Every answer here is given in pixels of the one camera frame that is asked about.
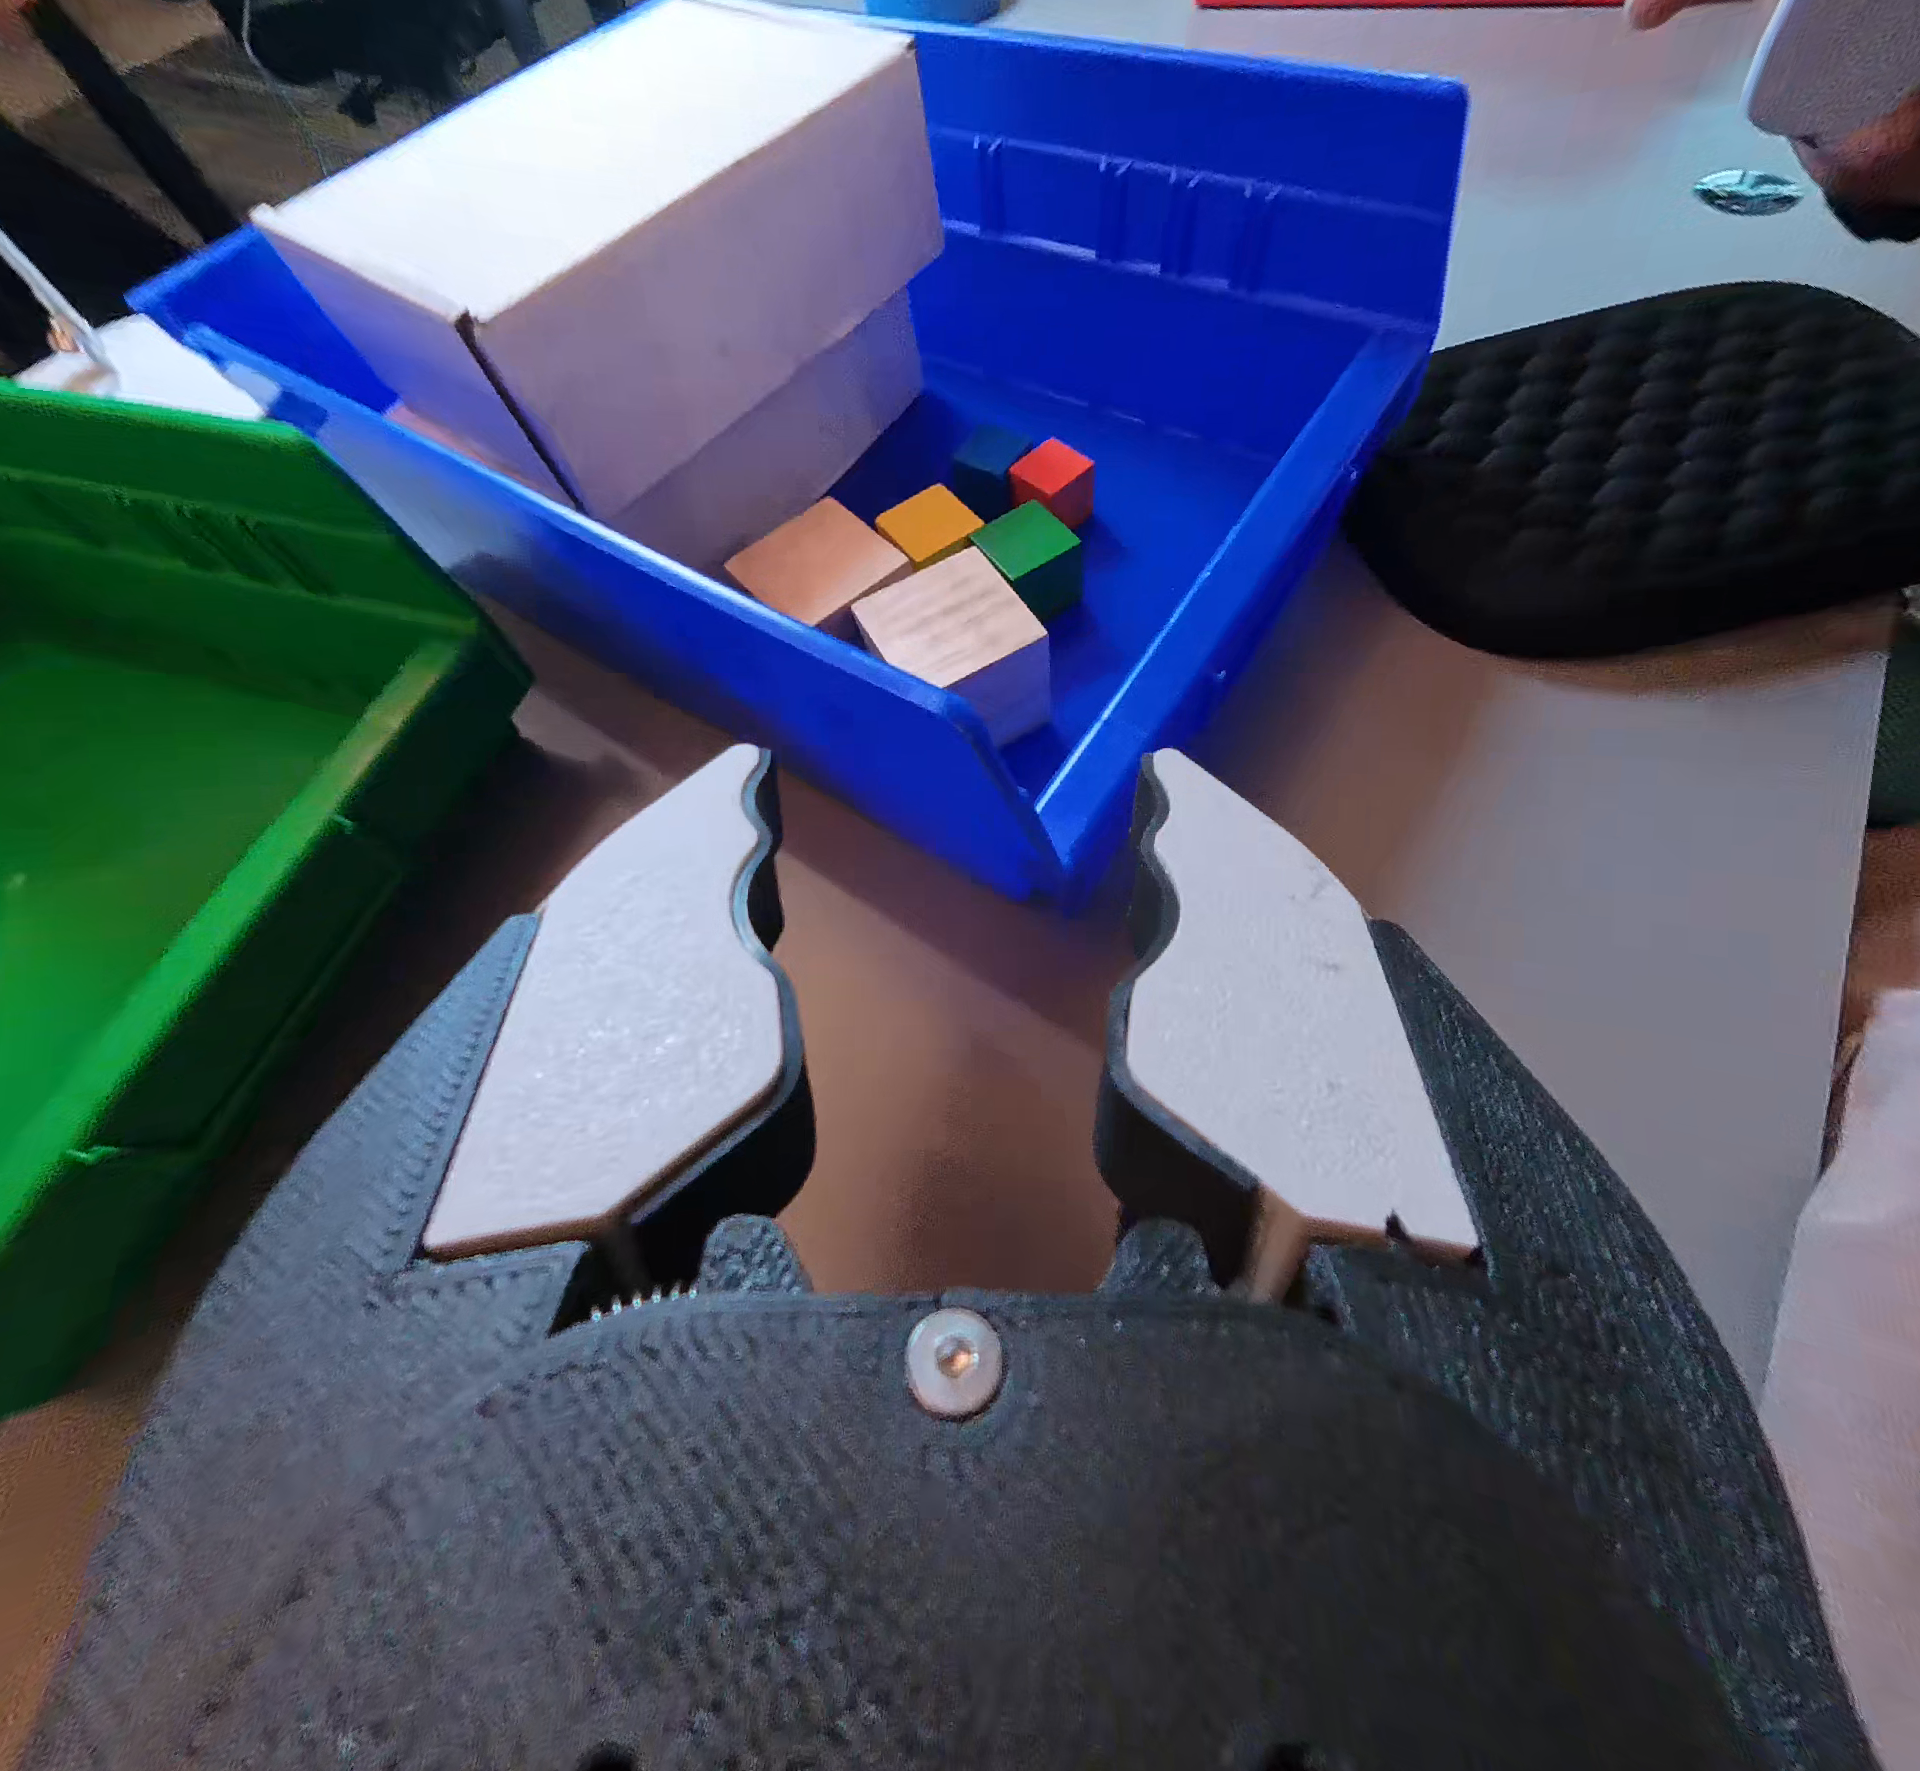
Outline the small white cardboard box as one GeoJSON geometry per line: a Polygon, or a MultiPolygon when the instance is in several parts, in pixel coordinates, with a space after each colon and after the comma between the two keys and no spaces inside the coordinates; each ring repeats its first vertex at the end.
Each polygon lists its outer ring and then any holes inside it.
{"type": "Polygon", "coordinates": [[[908,287],[769,337],[740,294],[683,310],[625,280],[498,320],[380,317],[389,417],[704,573],[827,496],[925,385],[908,287]]]}

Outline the small yellow cube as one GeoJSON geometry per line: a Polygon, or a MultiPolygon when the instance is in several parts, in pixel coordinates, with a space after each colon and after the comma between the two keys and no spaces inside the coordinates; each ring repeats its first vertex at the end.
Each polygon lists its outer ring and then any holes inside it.
{"type": "Polygon", "coordinates": [[[985,519],[941,484],[921,487],[874,519],[875,533],[901,554],[909,573],[965,551],[983,527],[985,519]]]}

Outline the green plastic bin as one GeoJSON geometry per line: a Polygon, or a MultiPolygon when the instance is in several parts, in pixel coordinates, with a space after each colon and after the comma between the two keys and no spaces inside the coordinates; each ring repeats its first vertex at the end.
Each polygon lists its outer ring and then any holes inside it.
{"type": "Polygon", "coordinates": [[[3,383],[3,1417],[107,1342],[530,686],[295,428],[3,383]]]}

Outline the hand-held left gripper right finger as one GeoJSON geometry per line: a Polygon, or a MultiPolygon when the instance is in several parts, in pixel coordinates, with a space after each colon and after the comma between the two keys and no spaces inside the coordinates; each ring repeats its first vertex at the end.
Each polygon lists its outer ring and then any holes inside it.
{"type": "Polygon", "coordinates": [[[1458,1264],[1480,1229],[1369,918],[1182,751],[1142,758],[1135,963],[1094,1154],[1126,1223],[1188,1225],[1211,1281],[1281,1302],[1317,1246],[1458,1264]]]}

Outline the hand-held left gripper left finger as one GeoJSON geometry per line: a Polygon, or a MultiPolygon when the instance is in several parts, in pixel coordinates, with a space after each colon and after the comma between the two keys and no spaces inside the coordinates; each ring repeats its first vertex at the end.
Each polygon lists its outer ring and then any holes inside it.
{"type": "Polygon", "coordinates": [[[544,897],[422,1227],[436,1263],[583,1243],[621,1294],[688,1288],[815,1154],[776,961],[777,764],[734,745],[544,897]]]}

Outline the black mesh pad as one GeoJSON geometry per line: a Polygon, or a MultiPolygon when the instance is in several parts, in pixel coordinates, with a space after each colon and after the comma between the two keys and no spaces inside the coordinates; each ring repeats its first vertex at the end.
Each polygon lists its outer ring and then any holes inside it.
{"type": "Polygon", "coordinates": [[[1918,339],[1772,281],[1432,357],[1344,511],[1380,588],[1484,654],[1646,654],[1918,574],[1918,339]]]}

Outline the small green cube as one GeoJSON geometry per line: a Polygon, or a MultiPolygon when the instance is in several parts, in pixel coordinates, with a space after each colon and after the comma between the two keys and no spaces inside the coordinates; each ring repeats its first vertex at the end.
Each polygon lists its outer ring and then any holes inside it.
{"type": "Polygon", "coordinates": [[[1045,503],[1019,502],[999,511],[970,542],[1042,623],[1084,599],[1084,540],[1045,503]]]}

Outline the small red cube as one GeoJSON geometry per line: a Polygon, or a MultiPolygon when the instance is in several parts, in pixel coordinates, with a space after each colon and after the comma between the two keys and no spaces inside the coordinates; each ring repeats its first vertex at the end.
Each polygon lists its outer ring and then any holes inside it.
{"type": "Polygon", "coordinates": [[[1094,460],[1060,439],[1045,439],[1014,459],[1005,484],[1015,505],[1039,505],[1078,533],[1092,519],[1094,460]]]}

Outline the white flat box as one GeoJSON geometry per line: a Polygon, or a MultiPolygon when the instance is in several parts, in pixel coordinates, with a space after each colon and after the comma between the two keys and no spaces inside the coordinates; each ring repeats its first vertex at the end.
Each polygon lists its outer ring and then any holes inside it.
{"type": "Polygon", "coordinates": [[[260,419],[258,401],[146,315],[77,326],[51,320],[51,349],[12,377],[55,391],[169,412],[260,419]]]}

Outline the large plain wooden cube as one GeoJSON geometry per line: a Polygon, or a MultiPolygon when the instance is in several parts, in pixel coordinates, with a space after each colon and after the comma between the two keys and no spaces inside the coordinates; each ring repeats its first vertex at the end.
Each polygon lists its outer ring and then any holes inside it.
{"type": "Polygon", "coordinates": [[[972,545],[866,594],[850,618],[874,654],[970,704],[996,748],[1051,722],[1045,622],[972,545]]]}
{"type": "Polygon", "coordinates": [[[838,500],[825,496],[729,556],[745,595],[834,639],[859,637],[852,606],[914,573],[905,552],[838,500]]]}

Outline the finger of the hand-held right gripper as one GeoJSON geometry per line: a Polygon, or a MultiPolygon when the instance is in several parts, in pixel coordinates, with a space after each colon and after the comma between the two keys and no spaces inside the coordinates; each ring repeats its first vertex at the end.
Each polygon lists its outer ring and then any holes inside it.
{"type": "Polygon", "coordinates": [[[1918,0],[1779,0],[1742,87],[1758,131],[1828,145],[1918,87],[1918,0]]]}

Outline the large white cardboard box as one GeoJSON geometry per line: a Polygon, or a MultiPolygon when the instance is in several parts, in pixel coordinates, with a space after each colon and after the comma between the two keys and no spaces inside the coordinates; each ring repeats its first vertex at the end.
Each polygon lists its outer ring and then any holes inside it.
{"type": "Polygon", "coordinates": [[[654,0],[252,225],[362,361],[385,307],[498,320],[596,280],[740,294],[769,337],[943,250],[915,37],[752,0],[654,0]]]}

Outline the blue plastic bin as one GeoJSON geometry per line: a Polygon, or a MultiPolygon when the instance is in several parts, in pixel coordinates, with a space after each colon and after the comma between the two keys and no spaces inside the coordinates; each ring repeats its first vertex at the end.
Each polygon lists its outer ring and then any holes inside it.
{"type": "Polygon", "coordinates": [[[1144,752],[1198,733],[1432,349],[1468,115],[1445,78],[1002,25],[914,34],[941,257],[921,397],[832,487],[925,487],[982,424],[1095,467],[1040,731],[976,714],[436,441],[243,227],[128,303],[268,397],[471,595],[769,746],[1015,900],[1088,900],[1144,752]]]}

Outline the small dark teal cube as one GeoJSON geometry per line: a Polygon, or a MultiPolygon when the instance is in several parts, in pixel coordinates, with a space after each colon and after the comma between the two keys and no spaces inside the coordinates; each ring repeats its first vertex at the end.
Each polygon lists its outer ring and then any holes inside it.
{"type": "Polygon", "coordinates": [[[1034,445],[1029,434],[979,424],[953,451],[944,484],[979,519],[992,521],[1018,502],[1011,473],[1034,445]]]}

